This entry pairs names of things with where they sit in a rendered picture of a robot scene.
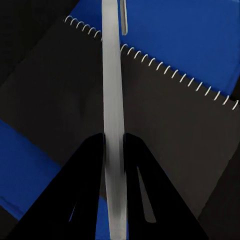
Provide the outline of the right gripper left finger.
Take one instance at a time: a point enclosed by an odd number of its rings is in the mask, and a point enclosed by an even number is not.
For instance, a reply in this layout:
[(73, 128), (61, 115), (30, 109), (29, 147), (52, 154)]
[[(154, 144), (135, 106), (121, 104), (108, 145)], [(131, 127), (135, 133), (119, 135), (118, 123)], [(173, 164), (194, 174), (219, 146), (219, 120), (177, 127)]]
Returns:
[(103, 154), (87, 138), (5, 240), (95, 240)]

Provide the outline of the folder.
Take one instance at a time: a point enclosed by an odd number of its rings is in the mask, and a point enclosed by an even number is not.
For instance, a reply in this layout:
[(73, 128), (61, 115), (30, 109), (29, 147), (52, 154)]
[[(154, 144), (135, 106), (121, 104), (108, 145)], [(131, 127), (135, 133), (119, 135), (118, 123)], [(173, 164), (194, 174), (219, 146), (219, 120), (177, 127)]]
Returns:
[[(122, 45), (240, 104), (240, 0), (126, 0), (126, 36), (117, 8)], [(79, 0), (69, 15), (102, 31), (101, 0)], [(1, 207), (20, 221), (62, 168), (0, 118)], [(101, 196), (95, 240), (110, 240)]]

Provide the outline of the pen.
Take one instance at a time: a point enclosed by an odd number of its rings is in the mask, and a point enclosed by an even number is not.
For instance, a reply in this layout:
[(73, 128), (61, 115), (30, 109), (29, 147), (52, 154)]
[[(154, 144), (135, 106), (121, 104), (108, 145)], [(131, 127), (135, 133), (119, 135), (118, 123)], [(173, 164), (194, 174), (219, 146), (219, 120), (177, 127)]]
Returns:
[[(127, 35), (126, 0), (120, 0), (121, 33)], [(126, 240), (126, 135), (117, 0), (101, 0), (104, 166), (110, 240)]]

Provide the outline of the notebook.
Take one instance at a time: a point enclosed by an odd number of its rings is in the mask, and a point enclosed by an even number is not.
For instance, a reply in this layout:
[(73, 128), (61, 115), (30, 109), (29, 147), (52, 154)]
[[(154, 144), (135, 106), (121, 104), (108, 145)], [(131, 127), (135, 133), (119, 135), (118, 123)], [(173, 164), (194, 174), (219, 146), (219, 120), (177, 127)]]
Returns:
[[(124, 134), (145, 142), (198, 219), (240, 144), (239, 100), (127, 44), (120, 60)], [(86, 139), (104, 141), (102, 32), (62, 15), (0, 86), (0, 119), (62, 167)], [(137, 172), (145, 220), (157, 223)]]

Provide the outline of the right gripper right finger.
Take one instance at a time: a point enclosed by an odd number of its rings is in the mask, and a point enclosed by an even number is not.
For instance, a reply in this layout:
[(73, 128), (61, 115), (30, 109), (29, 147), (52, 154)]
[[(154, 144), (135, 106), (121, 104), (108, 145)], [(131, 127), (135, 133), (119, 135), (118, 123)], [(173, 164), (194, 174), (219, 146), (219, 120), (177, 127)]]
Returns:
[[(126, 133), (129, 240), (210, 240), (145, 142)], [(156, 223), (145, 220), (139, 168)]]

